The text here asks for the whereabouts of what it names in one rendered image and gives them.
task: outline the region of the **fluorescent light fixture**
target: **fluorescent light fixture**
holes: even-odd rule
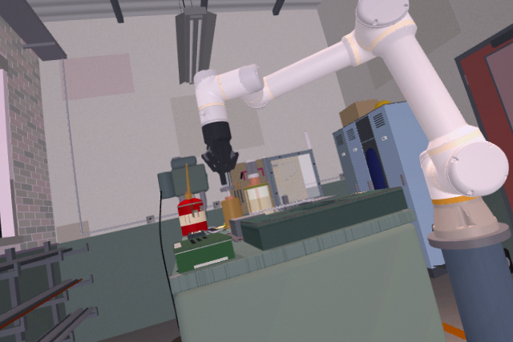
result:
[[[210,67],[216,15],[205,7],[188,7],[176,15],[176,46],[180,84],[194,83],[194,75]]]

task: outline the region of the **locker vent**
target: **locker vent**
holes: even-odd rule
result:
[[[349,140],[356,139],[356,135],[354,134],[354,129],[353,128],[347,131],[347,138]]]
[[[344,145],[344,138],[342,137],[341,134],[337,135],[335,137],[335,141],[337,143],[337,146],[343,146]]]
[[[385,126],[385,118],[383,118],[383,113],[374,116],[374,124],[376,125],[376,128]]]

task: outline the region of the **gray machine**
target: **gray machine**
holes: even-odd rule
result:
[[[407,102],[386,104],[333,133],[337,153],[350,194],[380,188],[402,187],[408,208],[415,210],[422,253],[430,275],[444,259],[431,247],[433,204],[418,155],[428,140]]]

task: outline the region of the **orange floor line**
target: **orange floor line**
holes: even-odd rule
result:
[[[463,330],[460,330],[459,328],[455,328],[454,326],[450,326],[449,324],[444,324],[443,322],[442,322],[442,325],[443,325],[444,332],[448,332],[449,334],[452,334],[453,336],[457,336],[457,337],[461,338],[462,340],[467,340],[467,338],[465,337],[465,332]]]

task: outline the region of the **green box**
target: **green box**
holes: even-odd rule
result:
[[[191,193],[208,191],[208,178],[204,164],[197,166],[188,166],[189,183],[191,184]],[[185,176],[185,167],[171,170],[173,185],[176,196],[184,195],[187,192],[187,178]]]
[[[175,258],[180,274],[223,260],[232,260],[235,258],[232,237],[216,233],[175,243]]]
[[[269,250],[407,208],[402,187],[394,187],[303,204],[244,220],[240,227],[246,243]]]

